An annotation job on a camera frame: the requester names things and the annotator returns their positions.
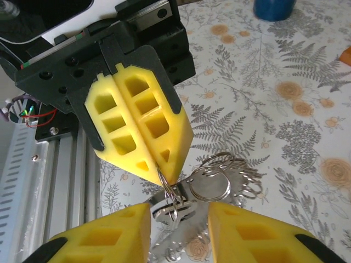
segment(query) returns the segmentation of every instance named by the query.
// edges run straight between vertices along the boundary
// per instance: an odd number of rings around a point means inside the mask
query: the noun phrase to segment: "metal screw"
[[[49,129],[49,132],[50,132],[51,135],[57,135],[57,133],[59,133],[59,129],[56,128],[56,127],[51,127]]]
[[[33,155],[32,156],[32,161],[35,162],[39,159],[39,155]]]

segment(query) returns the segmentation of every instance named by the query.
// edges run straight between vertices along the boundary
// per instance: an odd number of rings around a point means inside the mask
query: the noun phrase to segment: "yellow foam block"
[[[150,206],[136,204],[54,236],[68,241],[50,263],[146,263],[150,233]]]
[[[208,227],[215,263],[321,263],[296,237],[311,233],[230,204],[210,203]]]
[[[98,75],[85,106],[105,145],[95,151],[106,160],[161,185],[156,164],[167,181],[177,182],[193,131],[182,107],[174,114],[152,71],[117,65],[113,76]]]

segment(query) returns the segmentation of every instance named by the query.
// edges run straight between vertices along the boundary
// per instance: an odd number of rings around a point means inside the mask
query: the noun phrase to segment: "floral tablecloth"
[[[265,174],[246,209],[307,229],[351,262],[351,67],[337,59],[351,45],[351,0],[297,0],[276,23],[256,19],[252,7],[180,7],[196,66],[175,87],[195,133],[181,176],[229,145]],[[104,215],[158,189],[101,163]],[[186,247],[181,262],[192,261],[212,262],[208,242]]]

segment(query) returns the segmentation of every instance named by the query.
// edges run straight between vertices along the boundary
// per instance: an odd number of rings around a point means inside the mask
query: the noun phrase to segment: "screw hole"
[[[178,49],[179,48],[179,45],[178,44],[173,44],[172,46],[171,46],[171,49],[172,50],[176,50],[176,49]]]
[[[165,8],[162,8],[157,12],[158,18],[164,18],[166,15],[167,15],[167,10]]]
[[[180,83],[180,82],[181,82],[180,79],[177,78],[177,79],[175,79],[175,80],[173,81],[173,85],[177,85],[177,84]]]
[[[177,70],[178,70],[177,67],[171,67],[171,68],[169,69],[169,72],[170,72],[170,73],[175,73]]]
[[[43,71],[39,73],[39,78],[48,81],[49,79],[53,78],[53,74],[51,72],[48,71]]]
[[[66,94],[67,93],[67,87],[60,87],[59,88],[59,93]]]
[[[84,69],[82,69],[82,68],[78,68],[77,70],[75,70],[74,72],[73,72],[73,76],[75,77],[75,78],[80,78],[80,77],[82,77],[84,75]]]
[[[65,61],[66,65],[70,66],[70,67],[74,67],[77,66],[79,61],[77,58],[75,58],[74,56],[71,58],[66,59]]]

